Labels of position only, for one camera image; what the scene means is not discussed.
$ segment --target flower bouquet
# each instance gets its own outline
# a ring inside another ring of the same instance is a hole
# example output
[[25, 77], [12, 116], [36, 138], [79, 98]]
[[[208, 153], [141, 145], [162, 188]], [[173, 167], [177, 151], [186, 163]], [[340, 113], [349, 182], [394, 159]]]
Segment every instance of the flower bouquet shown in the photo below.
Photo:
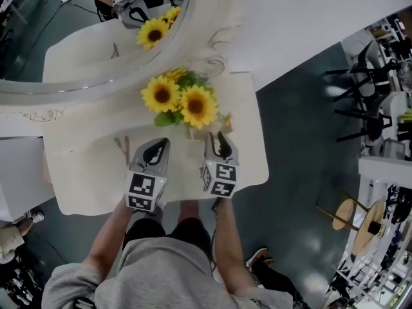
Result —
[[144, 50], [150, 50], [156, 46], [172, 27], [179, 13], [180, 7], [174, 7], [161, 18], [146, 21], [137, 35], [137, 44], [143, 44]]
[[222, 115], [218, 111], [215, 88], [207, 78], [188, 69], [178, 68], [152, 78], [147, 88], [142, 90], [142, 96], [146, 106], [158, 113], [154, 118], [156, 126], [183, 122], [190, 128], [202, 129], [217, 121], [218, 130], [224, 126], [231, 127], [231, 113]]

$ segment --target round mirror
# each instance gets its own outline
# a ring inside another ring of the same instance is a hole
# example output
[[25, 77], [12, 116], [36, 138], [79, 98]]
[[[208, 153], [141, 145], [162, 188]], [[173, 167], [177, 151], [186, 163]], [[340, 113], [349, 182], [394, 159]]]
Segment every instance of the round mirror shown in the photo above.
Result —
[[188, 0], [0, 3], [0, 92], [32, 94], [87, 89], [139, 70], [167, 47]]

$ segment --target gray t-shirt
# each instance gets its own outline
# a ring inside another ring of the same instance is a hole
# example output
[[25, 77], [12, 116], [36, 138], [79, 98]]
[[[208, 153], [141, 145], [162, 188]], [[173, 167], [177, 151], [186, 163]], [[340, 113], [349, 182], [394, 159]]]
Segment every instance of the gray t-shirt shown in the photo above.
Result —
[[248, 288], [230, 295], [213, 279], [206, 255], [173, 238], [130, 241], [117, 277], [105, 281], [91, 265], [56, 268], [44, 289], [42, 308], [73, 308], [79, 297], [91, 299], [98, 309], [292, 309], [292, 296], [285, 292]]

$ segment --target artificial sunflower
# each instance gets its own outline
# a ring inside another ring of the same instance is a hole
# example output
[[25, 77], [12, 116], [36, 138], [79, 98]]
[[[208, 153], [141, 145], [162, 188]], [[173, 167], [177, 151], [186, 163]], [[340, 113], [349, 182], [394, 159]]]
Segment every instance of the artificial sunflower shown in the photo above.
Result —
[[161, 20], [162, 22], [164, 22], [165, 24], [167, 24], [168, 27], [170, 27], [172, 24], [170, 23], [170, 20], [166, 17], [166, 16], [161, 16], [161, 18], [159, 18], [159, 20]]
[[144, 50], [149, 50], [157, 45], [159, 40], [163, 38], [169, 25], [159, 19], [151, 19], [142, 25], [142, 28], [137, 35], [137, 43], [144, 44]]
[[157, 113], [176, 111], [180, 100], [179, 86], [161, 75], [152, 78], [147, 88], [142, 90], [142, 96], [150, 110]]
[[186, 73], [187, 73], [187, 68], [178, 68], [172, 72], [167, 72], [165, 76], [169, 80], [173, 80], [174, 82], [177, 82], [180, 79], [180, 77], [185, 75]]
[[173, 7], [172, 9], [167, 11], [166, 17], [169, 19], [169, 22], [173, 24], [176, 18], [178, 18], [179, 13], [180, 13], [180, 7]]
[[226, 118], [225, 118], [226, 126], [230, 126], [230, 123], [232, 122], [232, 113], [228, 113]]
[[216, 101], [211, 97], [205, 88], [194, 85], [188, 87], [182, 92], [182, 110], [183, 121], [190, 123], [201, 129], [203, 125], [209, 125], [214, 120], [216, 109]]

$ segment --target gray floor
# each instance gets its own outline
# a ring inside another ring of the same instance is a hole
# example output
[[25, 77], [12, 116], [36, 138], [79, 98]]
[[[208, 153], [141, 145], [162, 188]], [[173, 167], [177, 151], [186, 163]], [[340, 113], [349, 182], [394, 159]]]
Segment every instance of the gray floor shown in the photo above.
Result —
[[[276, 269], [293, 281], [312, 308], [319, 307], [348, 237], [348, 231], [334, 231], [315, 204], [332, 211], [340, 200], [336, 186], [355, 196], [359, 187], [360, 141], [335, 141], [359, 130], [356, 120], [333, 114], [336, 107], [348, 108], [351, 100], [333, 104], [325, 94], [328, 85], [346, 87], [350, 80], [323, 76], [325, 70], [346, 65], [337, 44], [258, 91], [270, 178], [233, 199], [245, 257], [268, 246]], [[210, 232], [211, 205], [212, 201], [201, 203]], [[41, 260], [47, 279], [56, 265], [86, 257], [108, 216], [64, 216], [55, 200], [41, 209], [46, 219], [33, 228], [27, 245]], [[177, 203], [166, 206], [167, 231], [177, 215]]]
[[[72, 0], [72, 3], [96, 12], [93, 0]], [[12, 14], [6, 26], [14, 30], [13, 42], [1, 64], [6, 66], [1, 78], [13, 81], [41, 82], [44, 56], [50, 46], [69, 34], [99, 23], [97, 14], [70, 3], [60, 6], [61, 0], [27, 0], [21, 13], [28, 21], [24, 25]]]

